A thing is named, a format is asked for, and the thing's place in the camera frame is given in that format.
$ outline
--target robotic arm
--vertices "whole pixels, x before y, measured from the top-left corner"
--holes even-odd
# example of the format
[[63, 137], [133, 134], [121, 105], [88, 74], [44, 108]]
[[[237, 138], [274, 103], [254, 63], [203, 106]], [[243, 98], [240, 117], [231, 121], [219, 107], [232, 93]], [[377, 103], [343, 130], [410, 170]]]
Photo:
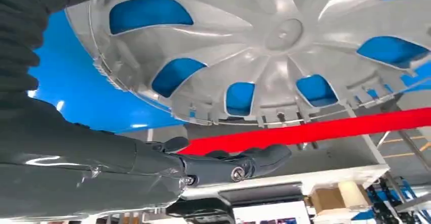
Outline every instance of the robotic arm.
[[43, 43], [49, 14], [83, 1], [0, 0], [0, 218], [81, 219], [166, 207], [187, 186], [238, 182], [285, 163], [283, 145], [234, 157], [169, 154], [70, 123], [29, 98], [38, 82], [27, 72], [39, 64], [33, 49]]

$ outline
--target blue opening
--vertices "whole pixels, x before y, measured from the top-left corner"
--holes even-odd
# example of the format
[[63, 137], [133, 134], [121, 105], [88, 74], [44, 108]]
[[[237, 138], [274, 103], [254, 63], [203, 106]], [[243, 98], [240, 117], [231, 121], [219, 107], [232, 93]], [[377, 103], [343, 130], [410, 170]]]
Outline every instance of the blue opening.
[[427, 55], [429, 50], [399, 38], [381, 36], [369, 39], [357, 52], [399, 68], [409, 68], [410, 61]]
[[252, 107], [255, 85], [238, 82], [229, 86], [226, 93], [227, 112], [234, 116], [248, 116]]
[[168, 98], [183, 81], [204, 67], [205, 64], [190, 58], [172, 60], [154, 78], [152, 89]]
[[159, 24], [192, 25], [186, 9], [174, 0], [128, 0], [109, 13], [111, 33]]
[[374, 89], [369, 89], [367, 91], [367, 93], [373, 98], [373, 99], [378, 99], [379, 96], [377, 95], [377, 92]]
[[338, 101], [329, 83], [320, 75], [301, 78], [296, 87], [313, 106], [327, 106]]
[[393, 93], [393, 90], [391, 89], [391, 87], [387, 84], [384, 85], [385, 89], [387, 89], [390, 93]]

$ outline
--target hubcap center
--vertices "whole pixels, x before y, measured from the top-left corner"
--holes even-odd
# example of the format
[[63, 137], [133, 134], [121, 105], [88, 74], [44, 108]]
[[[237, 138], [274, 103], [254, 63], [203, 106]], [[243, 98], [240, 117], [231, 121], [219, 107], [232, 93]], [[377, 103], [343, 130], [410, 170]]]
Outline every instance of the hubcap center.
[[269, 33], [265, 46], [274, 51], [289, 49], [299, 40], [302, 30], [302, 23], [298, 19], [285, 20]]

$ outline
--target metal screw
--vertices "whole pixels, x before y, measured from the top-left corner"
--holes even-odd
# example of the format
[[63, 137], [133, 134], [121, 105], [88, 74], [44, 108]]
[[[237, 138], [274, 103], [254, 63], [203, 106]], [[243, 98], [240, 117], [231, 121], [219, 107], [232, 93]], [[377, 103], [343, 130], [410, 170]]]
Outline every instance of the metal screw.
[[242, 167], [237, 167], [233, 169], [231, 174], [232, 180], [234, 182], [241, 182], [245, 179], [245, 171]]
[[188, 176], [188, 177], [186, 178], [186, 184], [187, 184], [188, 186], [193, 185], [193, 183], [195, 183], [195, 181], [196, 181], [196, 178], [194, 178], [193, 176]]

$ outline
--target red barrier tape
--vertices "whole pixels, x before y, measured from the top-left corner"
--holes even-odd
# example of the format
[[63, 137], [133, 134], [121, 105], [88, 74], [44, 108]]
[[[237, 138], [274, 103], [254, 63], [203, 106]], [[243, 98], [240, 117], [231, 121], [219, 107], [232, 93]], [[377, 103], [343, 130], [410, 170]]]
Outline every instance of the red barrier tape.
[[264, 148], [273, 144], [299, 144], [430, 125], [431, 107], [427, 107], [196, 139], [180, 153], [204, 155], [214, 150], [240, 152], [252, 147]]

